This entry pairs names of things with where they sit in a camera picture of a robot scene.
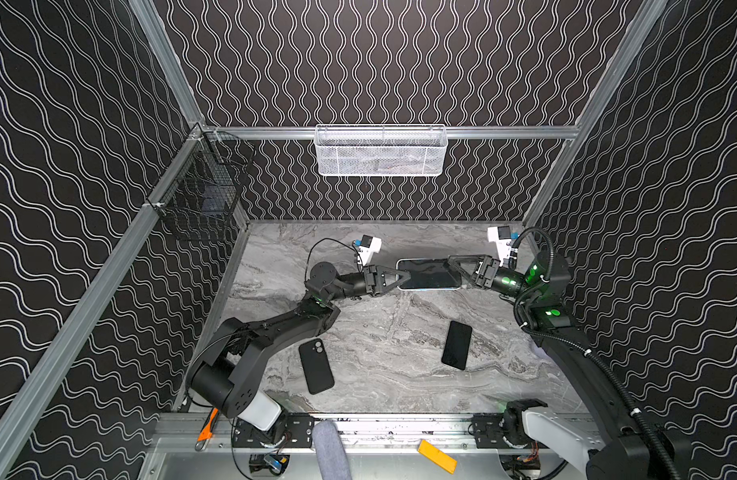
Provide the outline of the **blue phone black screen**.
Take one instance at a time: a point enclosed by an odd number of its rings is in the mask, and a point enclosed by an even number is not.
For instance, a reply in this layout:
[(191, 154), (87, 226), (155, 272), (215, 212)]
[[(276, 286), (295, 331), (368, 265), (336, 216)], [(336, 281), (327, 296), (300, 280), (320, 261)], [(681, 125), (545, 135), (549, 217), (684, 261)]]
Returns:
[(401, 259), (396, 270), (411, 274), (411, 279), (401, 285), (400, 290), (458, 290), (463, 285), (461, 274), (450, 268), (446, 259)]

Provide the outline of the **black phone case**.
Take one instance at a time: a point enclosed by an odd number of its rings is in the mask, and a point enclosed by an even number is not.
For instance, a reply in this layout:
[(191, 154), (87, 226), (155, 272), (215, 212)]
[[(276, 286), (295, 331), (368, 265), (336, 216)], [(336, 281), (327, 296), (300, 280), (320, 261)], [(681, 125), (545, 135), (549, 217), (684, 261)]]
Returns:
[(320, 394), (334, 387), (334, 374), (322, 339), (314, 338), (298, 346), (298, 354), (310, 395)]

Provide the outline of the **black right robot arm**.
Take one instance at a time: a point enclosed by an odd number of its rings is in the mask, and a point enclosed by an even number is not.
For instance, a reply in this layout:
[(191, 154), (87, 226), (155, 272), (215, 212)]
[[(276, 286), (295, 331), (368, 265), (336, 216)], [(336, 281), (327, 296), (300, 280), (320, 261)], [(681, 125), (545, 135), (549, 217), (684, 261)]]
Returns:
[(660, 424), (636, 402), (564, 307), (561, 296), (571, 281), (566, 259), (541, 251), (525, 272), (518, 272), (516, 264), (514, 255), (506, 261), (488, 255), (447, 260), (448, 268), (470, 286), (512, 301), (518, 328), (562, 370), (596, 430), (532, 398), (509, 402), (500, 426), (504, 442), (546, 446), (588, 479), (687, 478), (689, 438)]

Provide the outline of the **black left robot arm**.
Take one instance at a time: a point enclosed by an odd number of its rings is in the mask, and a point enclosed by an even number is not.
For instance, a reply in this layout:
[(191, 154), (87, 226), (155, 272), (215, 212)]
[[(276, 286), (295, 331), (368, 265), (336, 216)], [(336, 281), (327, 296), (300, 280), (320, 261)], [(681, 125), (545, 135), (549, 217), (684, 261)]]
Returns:
[(408, 271), (382, 265), (340, 274), (320, 262), (304, 282), (306, 293), (292, 310), (267, 320), (224, 320), (208, 345), (196, 356), (186, 391), (204, 398), (230, 420), (240, 419), (277, 442), (284, 435), (286, 413), (260, 390), (270, 358), (304, 340), (327, 332), (340, 315), (336, 302), (364, 296), (380, 297), (410, 281)]

